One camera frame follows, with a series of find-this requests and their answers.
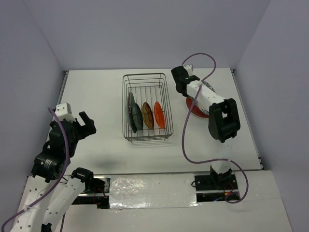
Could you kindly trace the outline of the white blue floral plate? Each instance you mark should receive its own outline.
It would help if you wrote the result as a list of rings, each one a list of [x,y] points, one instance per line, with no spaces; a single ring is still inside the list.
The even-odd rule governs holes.
[[[187,87],[187,94],[193,98],[196,107],[208,116],[217,96],[213,87],[206,81],[193,81]]]

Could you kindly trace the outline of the orange plastic plate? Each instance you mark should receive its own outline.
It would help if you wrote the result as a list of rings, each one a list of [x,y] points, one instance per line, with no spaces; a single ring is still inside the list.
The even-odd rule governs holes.
[[[154,104],[154,116],[155,116],[155,120],[159,128],[164,129],[165,128],[165,117],[164,117],[162,107],[158,101],[156,101]]]

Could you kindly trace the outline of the dark teal glazed plate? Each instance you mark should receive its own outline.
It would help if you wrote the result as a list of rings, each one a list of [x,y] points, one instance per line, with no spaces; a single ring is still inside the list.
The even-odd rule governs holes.
[[[132,128],[133,133],[143,130],[143,118],[139,105],[135,102],[132,92],[129,92],[126,104],[126,114],[128,123]]]

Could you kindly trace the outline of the yellow brown patterned plate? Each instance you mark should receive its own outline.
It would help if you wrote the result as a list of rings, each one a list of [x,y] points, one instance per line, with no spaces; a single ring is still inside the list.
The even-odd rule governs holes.
[[[143,103],[141,112],[145,125],[152,130],[154,128],[154,117],[151,107],[147,102]]]

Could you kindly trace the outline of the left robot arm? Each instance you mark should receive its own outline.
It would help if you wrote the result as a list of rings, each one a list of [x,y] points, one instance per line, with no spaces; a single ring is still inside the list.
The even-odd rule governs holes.
[[[79,113],[84,122],[82,126],[66,109],[49,111],[54,117],[49,137],[35,158],[24,207],[12,217],[16,220],[12,227],[14,232],[53,232],[76,197],[92,191],[95,186],[93,172],[77,168],[59,195],[52,198],[78,142],[95,134],[96,128],[86,112]]]

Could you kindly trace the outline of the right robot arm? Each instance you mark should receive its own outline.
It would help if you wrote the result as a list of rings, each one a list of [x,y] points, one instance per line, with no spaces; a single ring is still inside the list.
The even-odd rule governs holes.
[[[192,161],[188,158],[184,148],[185,129],[191,112],[188,112],[182,133],[182,152],[187,161],[193,164],[210,163],[210,184],[215,189],[221,189],[231,181],[230,165],[233,139],[240,130],[240,119],[237,103],[233,98],[219,96],[207,84],[193,74],[193,66],[178,66],[171,70],[176,84],[176,91],[184,97],[192,99],[190,110],[196,105],[202,112],[208,112],[208,130],[217,142],[218,152],[212,160]]]

